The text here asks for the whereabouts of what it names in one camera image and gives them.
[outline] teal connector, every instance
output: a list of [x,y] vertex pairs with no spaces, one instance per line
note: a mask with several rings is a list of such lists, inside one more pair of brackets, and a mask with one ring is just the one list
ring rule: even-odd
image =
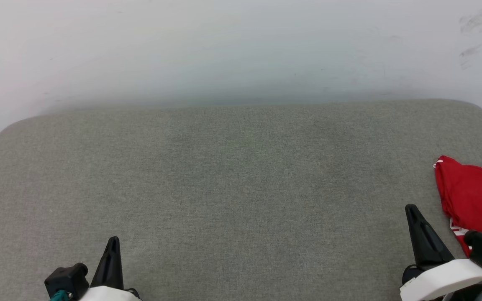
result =
[[69,301],[67,292],[59,290],[49,301]]

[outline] white plastic robot part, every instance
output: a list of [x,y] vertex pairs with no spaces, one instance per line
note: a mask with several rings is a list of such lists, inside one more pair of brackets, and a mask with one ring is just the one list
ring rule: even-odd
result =
[[403,301],[432,300],[482,282],[482,268],[470,259],[454,259],[426,270],[400,288]]
[[80,301],[141,301],[125,290],[113,289],[108,286],[89,288]]

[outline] folded red fabric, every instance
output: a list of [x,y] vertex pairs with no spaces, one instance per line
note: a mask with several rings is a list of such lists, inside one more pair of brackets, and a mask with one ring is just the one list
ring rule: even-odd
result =
[[453,220],[457,238],[463,250],[463,235],[467,229],[482,232],[482,167],[463,165],[448,156],[441,156],[435,164],[436,184],[444,213]]

